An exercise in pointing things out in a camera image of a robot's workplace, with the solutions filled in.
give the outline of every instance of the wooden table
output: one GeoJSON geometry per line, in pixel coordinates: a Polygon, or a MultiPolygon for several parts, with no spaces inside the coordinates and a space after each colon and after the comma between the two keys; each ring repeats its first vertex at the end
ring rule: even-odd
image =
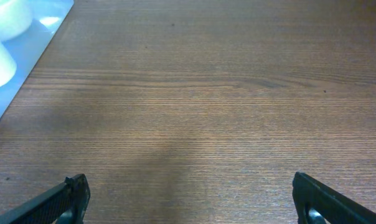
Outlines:
{"type": "Polygon", "coordinates": [[[376,0],[78,0],[0,121],[0,214],[85,173],[85,223],[376,212],[376,0]]]}

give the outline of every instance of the tabletop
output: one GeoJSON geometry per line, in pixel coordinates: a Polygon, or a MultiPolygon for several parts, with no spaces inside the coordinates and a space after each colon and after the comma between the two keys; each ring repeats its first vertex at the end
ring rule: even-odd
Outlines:
{"type": "Polygon", "coordinates": [[[376,212],[376,0],[78,0],[0,120],[0,214],[296,223],[296,171],[376,212]]]}

